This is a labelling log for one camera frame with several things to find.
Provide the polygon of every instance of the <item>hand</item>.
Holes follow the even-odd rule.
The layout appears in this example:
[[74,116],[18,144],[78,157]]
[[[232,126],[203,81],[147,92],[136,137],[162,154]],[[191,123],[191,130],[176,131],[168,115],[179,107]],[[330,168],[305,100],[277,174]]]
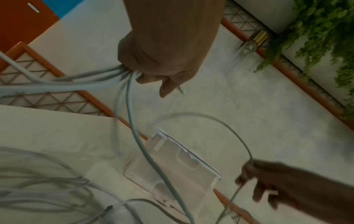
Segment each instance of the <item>hand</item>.
[[354,223],[354,188],[305,170],[260,160],[249,161],[235,180],[245,184],[252,178],[258,182],[253,200],[260,201],[266,190],[270,206],[286,204],[308,215],[333,224]]
[[118,60],[143,73],[138,83],[162,81],[160,96],[192,79],[219,28],[225,0],[125,0],[132,31]]

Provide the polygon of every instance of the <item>cabinet handle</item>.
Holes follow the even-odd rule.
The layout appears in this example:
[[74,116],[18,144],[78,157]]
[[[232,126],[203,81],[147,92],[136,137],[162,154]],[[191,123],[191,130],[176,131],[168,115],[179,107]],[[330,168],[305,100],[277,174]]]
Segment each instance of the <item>cabinet handle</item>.
[[39,13],[39,10],[38,10],[36,7],[34,7],[34,5],[32,5],[31,3],[27,3],[27,5],[28,5],[31,9],[33,9],[33,11],[35,11],[36,13]]

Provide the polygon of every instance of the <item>table top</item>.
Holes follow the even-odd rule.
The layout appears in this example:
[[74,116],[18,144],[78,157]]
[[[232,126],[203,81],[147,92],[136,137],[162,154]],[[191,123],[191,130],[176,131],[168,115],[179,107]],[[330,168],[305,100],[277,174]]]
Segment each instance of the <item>table top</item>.
[[[138,147],[131,130],[120,123],[118,144],[125,156],[118,158],[113,153],[111,136],[114,121],[108,117],[0,106],[0,146],[54,156],[122,200],[152,199],[150,193],[123,175],[127,155]],[[138,207],[139,214],[143,214],[148,223],[153,223],[154,219],[174,223],[152,206],[140,204]],[[221,202],[211,194],[196,221],[213,224],[222,210]],[[234,222],[226,217],[222,223]]]

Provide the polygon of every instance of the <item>vine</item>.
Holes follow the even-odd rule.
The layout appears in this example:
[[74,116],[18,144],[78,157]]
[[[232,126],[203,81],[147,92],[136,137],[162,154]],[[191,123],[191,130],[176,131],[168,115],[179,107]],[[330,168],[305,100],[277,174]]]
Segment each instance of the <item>vine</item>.
[[281,56],[299,37],[307,36],[304,46],[296,52],[305,60],[308,71],[329,51],[332,64],[341,62],[335,82],[348,90],[344,117],[354,120],[354,0],[294,0],[298,16],[266,50],[260,71]]

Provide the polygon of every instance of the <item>orange cabinet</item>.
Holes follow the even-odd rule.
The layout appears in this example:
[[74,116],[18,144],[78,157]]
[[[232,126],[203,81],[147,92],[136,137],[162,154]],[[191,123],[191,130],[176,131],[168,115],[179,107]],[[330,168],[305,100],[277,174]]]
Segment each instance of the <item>orange cabinet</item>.
[[18,42],[29,44],[59,18],[41,0],[6,0],[0,3],[0,51]]

